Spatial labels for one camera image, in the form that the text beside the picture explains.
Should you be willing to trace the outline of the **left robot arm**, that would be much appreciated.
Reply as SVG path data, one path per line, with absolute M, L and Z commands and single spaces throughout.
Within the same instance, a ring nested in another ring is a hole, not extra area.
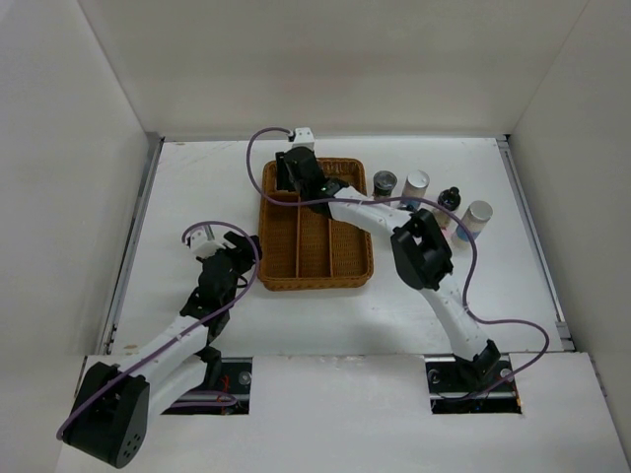
M 120 469 L 138 453 L 149 424 L 166 411 L 222 412 L 240 400 L 221 381 L 222 356 L 212 347 L 230 310 L 251 287 L 246 273 L 262 260 L 257 236 L 236 227 L 214 241 L 209 229 L 186 237 L 201 263 L 195 289 L 174 321 L 136 354 L 85 372 L 56 436 Z

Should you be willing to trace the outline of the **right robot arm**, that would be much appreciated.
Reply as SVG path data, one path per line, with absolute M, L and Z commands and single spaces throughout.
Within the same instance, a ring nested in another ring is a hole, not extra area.
M 348 182 L 324 174 L 315 152 L 296 147 L 276 154 L 276 184 L 331 221 L 388 237 L 398 277 L 428 302 L 443 326 L 456 360 L 457 378 L 470 391 L 493 377 L 500 352 L 466 313 L 453 277 L 452 251 L 434 215 L 409 213 L 363 195 Z

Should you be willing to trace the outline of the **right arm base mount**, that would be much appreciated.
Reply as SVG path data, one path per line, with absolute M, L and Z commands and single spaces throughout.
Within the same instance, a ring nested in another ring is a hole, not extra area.
M 502 356 L 490 378 L 480 386 L 468 383 L 453 358 L 429 358 L 425 361 L 429 404 L 433 414 L 515 414 L 522 413 L 517 385 L 512 378 L 483 393 L 489 385 L 512 371 L 508 356 Z

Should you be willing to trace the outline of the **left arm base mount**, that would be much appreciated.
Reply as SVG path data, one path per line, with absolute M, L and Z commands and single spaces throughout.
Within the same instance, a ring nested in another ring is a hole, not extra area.
M 164 415 L 234 416 L 249 413 L 253 358 L 224 358 L 201 384 L 183 394 Z

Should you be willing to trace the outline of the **black cap salt grinder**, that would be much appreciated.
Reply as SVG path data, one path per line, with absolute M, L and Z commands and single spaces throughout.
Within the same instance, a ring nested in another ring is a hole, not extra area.
M 373 199 L 391 205 L 389 198 L 397 185 L 396 175 L 389 170 L 379 170 L 373 176 Z

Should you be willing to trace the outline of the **silver cap blue label bottle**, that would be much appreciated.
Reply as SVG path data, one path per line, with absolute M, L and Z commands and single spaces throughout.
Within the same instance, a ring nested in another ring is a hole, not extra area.
M 425 197 L 429 183 L 430 177 L 425 171 L 420 169 L 412 171 L 403 186 L 401 205 L 416 211 L 421 205 L 420 199 Z

